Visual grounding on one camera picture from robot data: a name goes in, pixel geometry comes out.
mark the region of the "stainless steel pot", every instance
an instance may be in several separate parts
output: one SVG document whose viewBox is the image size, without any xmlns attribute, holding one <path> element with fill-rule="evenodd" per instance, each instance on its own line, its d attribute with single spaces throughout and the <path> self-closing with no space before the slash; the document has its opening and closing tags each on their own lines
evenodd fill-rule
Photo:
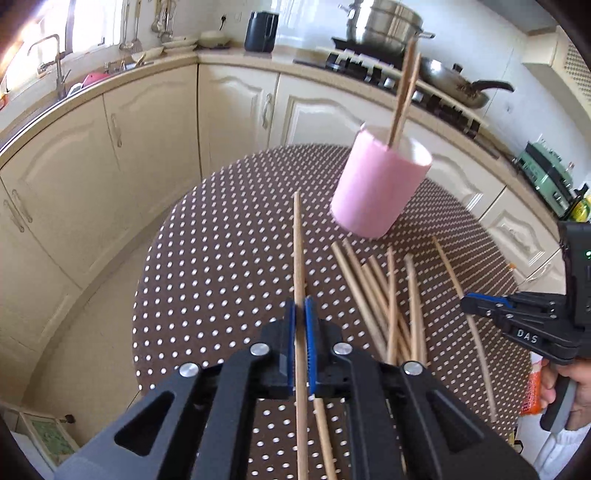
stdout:
<svg viewBox="0 0 591 480">
<path fill-rule="evenodd" d="M 409 7 L 393 0 L 355 0 L 339 8 L 349 14 L 347 40 L 402 53 L 414 36 L 433 38 L 423 31 L 423 19 Z"/>
</svg>

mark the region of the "wooden chopstick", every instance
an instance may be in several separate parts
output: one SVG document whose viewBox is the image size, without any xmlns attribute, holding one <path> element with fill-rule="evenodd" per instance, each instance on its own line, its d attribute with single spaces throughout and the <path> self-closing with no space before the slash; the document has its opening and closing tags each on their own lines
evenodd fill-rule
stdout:
<svg viewBox="0 0 591 480">
<path fill-rule="evenodd" d="M 363 273 L 363 279 L 361 280 L 361 286 L 365 297 L 368 299 L 371 309 L 374 311 L 374 316 L 378 321 L 379 327 L 384 334 L 384 338 L 388 337 L 388 319 L 384 315 L 384 311 L 378 302 L 376 293 L 374 293 L 374 287 L 371 284 L 371 280 L 374 280 L 374 276 L 371 272 L 371 267 L 368 264 L 362 265 L 361 270 Z"/>
<path fill-rule="evenodd" d="M 448 275 L 452 279 L 452 284 L 456 289 L 456 293 L 458 298 L 461 300 L 464 297 L 464 290 L 462 289 L 462 285 L 460 284 L 459 280 L 456 277 L 455 272 L 453 271 L 452 264 L 447 258 L 444 249 L 439 244 L 439 241 L 436 237 L 433 237 L 433 243 L 435 244 L 435 248 L 439 252 L 439 256 L 445 265 Z M 492 389 L 492 381 L 491 375 L 488 371 L 488 364 L 486 363 L 486 352 L 484 347 L 482 346 L 482 340 L 480 338 L 480 333 L 478 332 L 478 327 L 476 326 L 476 322 L 474 321 L 474 317 L 472 315 L 467 314 L 466 320 L 468 321 L 468 326 L 470 327 L 470 332 L 472 333 L 472 338 L 474 339 L 474 344 L 476 345 L 476 352 L 478 353 L 478 360 L 480 361 L 480 369 L 482 370 L 482 379 L 484 381 L 484 386 L 486 390 L 486 396 L 488 398 L 488 404 L 491 411 L 491 422 L 496 423 L 497 421 L 497 412 L 496 412 L 496 402 L 495 402 L 495 393 Z"/>
<path fill-rule="evenodd" d="M 324 462 L 324 471 L 328 480 L 337 480 L 333 451 L 330 444 L 329 424 L 324 410 L 324 401 L 321 398 L 314 398 L 314 410 L 316 412 L 316 425 L 320 436 L 320 449 Z"/>
<path fill-rule="evenodd" d="M 398 303 L 396 301 L 396 277 L 394 275 L 394 250 L 388 247 L 388 357 L 387 363 L 395 365 L 398 359 Z"/>
<path fill-rule="evenodd" d="M 300 192 L 294 195 L 294 298 L 297 305 L 296 315 L 304 311 L 306 299 L 306 272 L 304 267 L 304 245 L 301 228 L 301 200 Z M 297 469 L 298 478 L 304 475 L 308 478 L 308 427 L 307 427 L 307 405 L 308 392 L 306 379 L 307 346 L 306 328 L 303 322 L 295 324 L 295 425 L 297 444 Z M 332 445 L 330 444 L 329 426 L 324 410 L 322 398 L 314 398 L 314 410 L 316 411 L 316 425 L 320 435 L 320 448 L 324 461 L 324 470 L 329 480 L 337 480 L 335 463 L 333 462 Z"/>
<path fill-rule="evenodd" d="M 301 227 L 300 191 L 294 194 L 294 299 L 295 299 L 295 439 L 298 479 L 308 478 L 308 376 L 304 302 L 304 239 Z"/>
<path fill-rule="evenodd" d="M 374 292 L 375 295 L 378 299 L 378 303 L 380 304 L 382 311 L 384 312 L 384 315 L 386 317 L 389 317 L 389 307 L 388 307 L 388 303 L 386 301 L 386 295 L 389 295 L 389 288 L 388 288 L 388 282 L 386 281 L 386 277 L 384 276 L 384 272 L 382 271 L 382 268 L 379 266 L 378 261 L 376 260 L 376 258 L 372 255 L 371 257 L 369 257 L 369 263 L 372 266 L 372 269 L 374 271 L 374 274 L 372 275 L 373 278 L 370 278 L 370 283 L 374 284 Z M 402 358 L 403 361 L 407 361 L 410 360 L 411 354 L 410 354 L 410 346 L 411 346 L 411 335 L 410 335 L 410 330 L 408 329 L 408 323 L 407 321 L 404 319 L 404 316 L 402 315 L 402 312 L 400 311 L 400 308 L 398 308 L 397 305 L 397 318 L 398 318 L 398 328 L 400 330 L 400 338 L 398 339 L 398 346 L 400 347 L 400 353 L 401 355 L 399 355 L 400 358 Z"/>
<path fill-rule="evenodd" d="M 389 147 L 393 148 L 394 150 L 397 150 L 398 146 L 400 144 L 400 138 L 402 137 L 402 130 L 404 129 L 404 123 L 405 123 L 406 117 L 408 115 L 408 108 L 410 107 L 410 104 L 413 100 L 413 94 L 415 91 L 415 87 L 417 85 L 418 73 L 419 73 L 420 69 L 421 69 L 421 54 L 417 53 L 417 55 L 414 58 L 413 73 L 411 76 L 410 84 L 408 85 L 407 95 L 404 100 L 404 104 L 402 106 L 402 111 L 400 113 L 400 117 L 398 118 L 398 121 L 396 123 L 396 130 L 394 132 L 392 144 L 389 145 Z"/>
<path fill-rule="evenodd" d="M 408 275 L 408 302 L 410 304 L 411 322 L 411 357 L 416 362 L 427 365 L 427 348 L 421 312 L 421 294 L 418 289 L 417 272 L 414 268 L 413 256 L 406 254 L 404 262 Z"/>
<path fill-rule="evenodd" d="M 378 280 L 380 287 L 382 287 L 382 291 L 384 295 L 388 294 L 388 282 L 386 281 L 386 277 L 384 277 L 384 272 L 382 272 L 382 267 L 380 267 L 378 260 L 372 255 L 369 257 L 369 264 L 371 265 L 372 270 L 374 271 L 375 277 Z"/>
<path fill-rule="evenodd" d="M 392 117 L 392 124 L 388 134 L 389 147 L 392 147 L 392 144 L 394 143 L 396 130 L 398 129 L 398 124 L 404 109 L 404 103 L 406 101 L 408 87 L 412 77 L 416 49 L 417 39 L 412 38 L 407 45 L 406 52 L 404 54 L 404 61 L 402 63 L 402 76 L 398 82 L 398 89 L 396 92 L 396 108 L 394 109 L 394 116 Z"/>
<path fill-rule="evenodd" d="M 384 342 L 384 337 L 382 336 L 382 332 L 380 331 L 377 322 L 374 319 L 374 315 L 371 312 L 371 309 L 367 305 L 365 301 L 365 297 L 363 296 L 363 291 L 361 287 L 357 283 L 357 279 L 353 271 L 351 270 L 349 264 L 347 263 L 347 259 L 343 252 L 341 251 L 339 244 L 334 242 L 331 246 L 333 253 L 335 254 L 335 258 L 337 263 L 339 264 L 339 268 L 343 273 L 343 277 L 349 286 L 349 290 L 351 291 L 351 295 L 359 308 L 359 312 L 365 322 L 369 335 L 371 336 L 375 348 L 378 351 L 378 355 L 380 358 L 386 358 L 386 343 Z"/>
</svg>

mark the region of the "cabinet door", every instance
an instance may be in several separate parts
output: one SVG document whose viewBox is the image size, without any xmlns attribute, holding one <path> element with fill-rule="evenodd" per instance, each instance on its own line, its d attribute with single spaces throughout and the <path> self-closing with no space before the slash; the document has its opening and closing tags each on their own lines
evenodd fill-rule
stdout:
<svg viewBox="0 0 591 480">
<path fill-rule="evenodd" d="M 119 167 L 151 222 L 201 181 L 197 66 L 169 70 L 104 95 Z"/>
<path fill-rule="evenodd" d="M 523 291 L 566 294 L 566 274 L 562 250 L 558 250 L 550 260 L 536 270 L 520 286 Z"/>
<path fill-rule="evenodd" d="M 80 291 L 43 251 L 0 185 L 0 396 L 20 400 Z"/>
<path fill-rule="evenodd" d="M 276 73 L 201 65 L 199 145 L 203 176 L 269 146 Z"/>
<path fill-rule="evenodd" d="M 527 278 L 556 251 L 558 243 L 513 192 L 505 189 L 480 218 L 507 261 L 515 264 L 516 278 Z"/>
<path fill-rule="evenodd" d="M 281 75 L 270 147 L 302 143 L 351 146 L 364 123 L 387 127 L 392 112 L 350 93 Z"/>
<path fill-rule="evenodd" d="M 139 230 L 101 97 L 39 133 L 0 177 L 33 235 L 81 287 Z"/>
<path fill-rule="evenodd" d="M 476 218 L 486 212 L 505 187 L 476 160 L 426 128 L 407 121 L 404 133 L 431 153 L 433 163 L 427 177 L 457 198 Z"/>
</svg>

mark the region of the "frying pan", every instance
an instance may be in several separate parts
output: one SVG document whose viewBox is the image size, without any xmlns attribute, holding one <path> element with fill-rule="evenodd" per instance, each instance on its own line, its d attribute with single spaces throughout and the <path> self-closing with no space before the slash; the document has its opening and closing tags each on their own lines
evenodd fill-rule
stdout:
<svg viewBox="0 0 591 480">
<path fill-rule="evenodd" d="M 462 66 L 457 63 L 448 69 L 440 61 L 421 59 L 421 78 L 469 108 L 482 108 L 488 103 L 489 97 L 483 90 L 498 88 L 515 91 L 513 85 L 500 80 L 470 82 L 460 74 L 461 71 Z"/>
</svg>

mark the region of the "window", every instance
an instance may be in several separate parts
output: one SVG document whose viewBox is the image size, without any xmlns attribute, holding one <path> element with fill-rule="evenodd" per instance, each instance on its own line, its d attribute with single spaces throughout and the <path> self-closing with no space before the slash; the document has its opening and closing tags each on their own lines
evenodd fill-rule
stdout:
<svg viewBox="0 0 591 480">
<path fill-rule="evenodd" d="M 57 42 L 36 41 L 57 34 L 60 52 L 81 53 L 99 45 L 118 44 L 123 0 L 46 0 L 36 19 L 21 31 L 20 48 L 8 66 L 6 90 L 16 89 L 37 75 L 37 67 L 55 61 Z"/>
</svg>

